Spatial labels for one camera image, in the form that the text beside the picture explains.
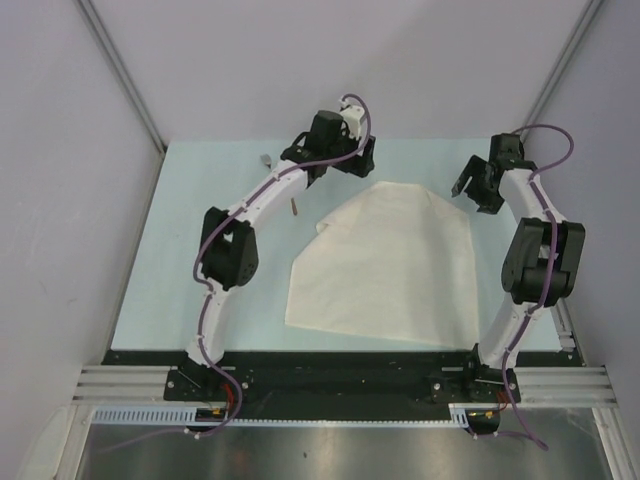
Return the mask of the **silver fork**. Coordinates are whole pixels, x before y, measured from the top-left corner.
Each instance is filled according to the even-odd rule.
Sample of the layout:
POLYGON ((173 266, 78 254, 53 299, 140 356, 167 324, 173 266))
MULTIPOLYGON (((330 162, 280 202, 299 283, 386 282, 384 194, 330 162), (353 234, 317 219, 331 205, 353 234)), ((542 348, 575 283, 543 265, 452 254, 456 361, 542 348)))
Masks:
POLYGON ((261 162, 268 168, 272 168, 272 159, 269 155, 264 154, 260 156, 261 162))

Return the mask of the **right aluminium frame post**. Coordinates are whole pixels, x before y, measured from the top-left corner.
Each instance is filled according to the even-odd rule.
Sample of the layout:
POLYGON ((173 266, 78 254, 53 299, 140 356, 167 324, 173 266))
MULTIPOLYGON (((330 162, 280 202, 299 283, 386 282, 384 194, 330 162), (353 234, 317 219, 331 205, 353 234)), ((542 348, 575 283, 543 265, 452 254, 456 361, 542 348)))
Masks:
POLYGON ((606 1, 604 0, 589 0, 585 2, 550 71, 546 75, 542 87, 521 120, 521 125, 533 124, 542 119, 605 5, 606 1))

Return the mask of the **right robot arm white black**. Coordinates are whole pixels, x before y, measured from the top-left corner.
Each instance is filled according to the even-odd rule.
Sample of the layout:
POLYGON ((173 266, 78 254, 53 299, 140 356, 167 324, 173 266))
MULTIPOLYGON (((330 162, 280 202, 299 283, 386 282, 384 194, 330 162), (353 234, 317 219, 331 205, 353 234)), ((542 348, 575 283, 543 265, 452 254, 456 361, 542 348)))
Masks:
POLYGON ((513 391, 513 369, 528 327, 576 283, 586 229, 554 207, 541 173, 525 158, 518 132, 500 133, 491 137, 488 158, 472 156, 452 187, 454 197, 466 194, 480 213, 494 215, 508 205, 517 221, 501 269, 504 300, 461 376, 462 391, 473 401, 513 391))

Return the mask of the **white cloth napkin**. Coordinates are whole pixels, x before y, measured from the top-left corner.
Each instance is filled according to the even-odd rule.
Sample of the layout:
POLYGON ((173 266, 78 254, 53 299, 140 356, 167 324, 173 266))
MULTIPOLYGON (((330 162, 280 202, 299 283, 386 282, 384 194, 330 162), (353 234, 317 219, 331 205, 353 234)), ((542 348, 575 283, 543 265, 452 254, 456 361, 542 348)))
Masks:
POLYGON ((286 325, 445 349, 478 341, 467 213, 421 185, 377 182, 316 231, 292 264, 286 325))

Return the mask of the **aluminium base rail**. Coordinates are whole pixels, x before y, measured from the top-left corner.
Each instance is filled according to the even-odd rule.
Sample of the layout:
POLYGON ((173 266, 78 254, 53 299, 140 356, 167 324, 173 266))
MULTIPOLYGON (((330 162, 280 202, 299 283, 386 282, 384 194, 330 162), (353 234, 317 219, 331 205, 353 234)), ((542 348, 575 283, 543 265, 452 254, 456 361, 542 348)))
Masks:
POLYGON ((163 402, 168 366, 86 366, 74 394, 76 404, 156 404, 163 402))

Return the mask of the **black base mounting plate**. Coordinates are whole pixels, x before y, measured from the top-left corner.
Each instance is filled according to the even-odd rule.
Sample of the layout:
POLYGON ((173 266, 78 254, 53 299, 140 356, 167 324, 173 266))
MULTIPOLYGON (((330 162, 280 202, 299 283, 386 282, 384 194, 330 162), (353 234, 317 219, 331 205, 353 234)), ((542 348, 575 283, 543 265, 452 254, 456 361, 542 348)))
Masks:
POLYGON ((492 403, 505 396, 500 369, 484 367, 475 353, 232 351, 212 370, 184 351, 110 350, 105 366, 170 368, 168 400, 211 400, 237 382, 245 403, 271 393, 405 395, 433 403, 492 403))

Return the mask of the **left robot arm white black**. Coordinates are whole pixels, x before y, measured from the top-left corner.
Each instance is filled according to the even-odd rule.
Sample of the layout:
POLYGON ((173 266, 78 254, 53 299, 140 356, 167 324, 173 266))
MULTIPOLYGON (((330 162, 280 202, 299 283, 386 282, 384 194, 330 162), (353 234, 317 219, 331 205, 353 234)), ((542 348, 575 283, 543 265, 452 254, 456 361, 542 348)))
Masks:
POLYGON ((366 177, 374 169, 374 146, 368 108, 342 99, 337 112, 315 114, 310 129, 283 150, 249 194, 228 209, 212 207, 206 212, 192 270, 193 279, 204 286, 204 299, 187 360, 178 368, 197 398, 214 397, 221 382, 229 380, 216 369, 224 355, 230 298, 259 267, 258 230, 330 167, 366 177))

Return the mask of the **aluminium frame post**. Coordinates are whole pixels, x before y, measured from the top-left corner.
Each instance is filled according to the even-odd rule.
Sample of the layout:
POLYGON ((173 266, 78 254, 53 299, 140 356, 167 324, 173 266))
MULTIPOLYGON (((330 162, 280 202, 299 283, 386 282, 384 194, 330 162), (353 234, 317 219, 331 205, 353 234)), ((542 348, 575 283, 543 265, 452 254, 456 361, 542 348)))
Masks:
POLYGON ((542 87, 521 120, 521 125, 533 124, 542 119, 605 5, 606 1, 604 0, 589 0, 585 2, 550 71, 546 75, 542 87))
POLYGON ((90 35, 94 39, 104 61, 121 88, 125 99, 129 103, 133 113, 143 127, 146 135, 153 144, 161 158, 166 155, 168 146, 162 139, 160 131, 154 121, 151 112, 140 93, 137 85, 127 67, 119 48, 113 40, 109 29, 102 16, 90 0, 73 0, 72 3, 78 10, 90 35))

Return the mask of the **left aluminium frame post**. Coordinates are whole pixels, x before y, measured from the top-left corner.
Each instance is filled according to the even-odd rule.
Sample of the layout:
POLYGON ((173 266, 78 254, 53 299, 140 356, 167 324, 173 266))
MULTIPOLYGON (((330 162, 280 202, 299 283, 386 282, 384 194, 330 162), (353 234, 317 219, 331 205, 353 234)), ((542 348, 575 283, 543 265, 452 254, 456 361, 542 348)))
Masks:
POLYGON ((109 29, 102 16, 90 0, 73 0, 72 3, 78 10, 90 35, 94 39, 104 61, 121 88, 125 99, 129 103, 133 113, 143 127, 146 135, 153 144, 161 158, 166 155, 168 146, 162 139, 160 131, 154 121, 151 112, 140 93, 137 85, 127 67, 119 48, 113 40, 109 29))

